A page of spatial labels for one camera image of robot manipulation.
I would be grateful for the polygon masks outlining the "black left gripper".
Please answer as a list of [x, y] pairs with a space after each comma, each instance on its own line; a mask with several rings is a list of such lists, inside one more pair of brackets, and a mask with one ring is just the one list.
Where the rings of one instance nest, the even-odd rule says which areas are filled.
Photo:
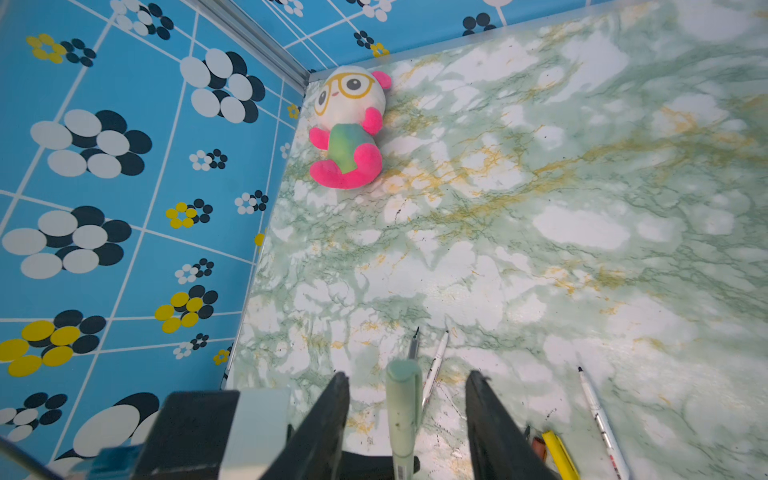
[[343, 451], [338, 469], [339, 480], [395, 480], [391, 456], [365, 456]]

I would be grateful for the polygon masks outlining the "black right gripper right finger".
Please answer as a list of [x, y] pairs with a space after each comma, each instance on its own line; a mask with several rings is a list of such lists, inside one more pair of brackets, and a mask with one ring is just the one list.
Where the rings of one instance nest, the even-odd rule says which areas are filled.
[[536, 456], [481, 372], [470, 372], [465, 396], [475, 479], [556, 479]]

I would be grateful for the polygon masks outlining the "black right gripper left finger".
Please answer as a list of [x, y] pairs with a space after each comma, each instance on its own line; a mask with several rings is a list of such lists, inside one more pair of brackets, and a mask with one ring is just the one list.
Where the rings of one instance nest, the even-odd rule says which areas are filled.
[[349, 379], [338, 372], [261, 480], [338, 479], [349, 403]]

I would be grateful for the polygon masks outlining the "white marker pen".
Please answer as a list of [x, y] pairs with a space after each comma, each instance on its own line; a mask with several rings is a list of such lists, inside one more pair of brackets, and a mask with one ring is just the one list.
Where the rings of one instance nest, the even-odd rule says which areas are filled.
[[583, 367], [579, 366], [577, 370], [588, 407], [601, 435], [608, 458], [611, 462], [616, 477], [620, 480], [630, 480], [630, 469], [620, 451], [616, 438], [608, 422], [607, 414], [598, 399], [597, 393], [594, 390]]

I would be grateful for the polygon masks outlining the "light green pen cap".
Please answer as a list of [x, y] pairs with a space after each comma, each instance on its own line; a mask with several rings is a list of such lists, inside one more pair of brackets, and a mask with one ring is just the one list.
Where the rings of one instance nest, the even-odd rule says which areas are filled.
[[422, 370], [416, 360], [395, 359], [386, 368], [385, 390], [394, 476], [412, 479], [422, 414]]

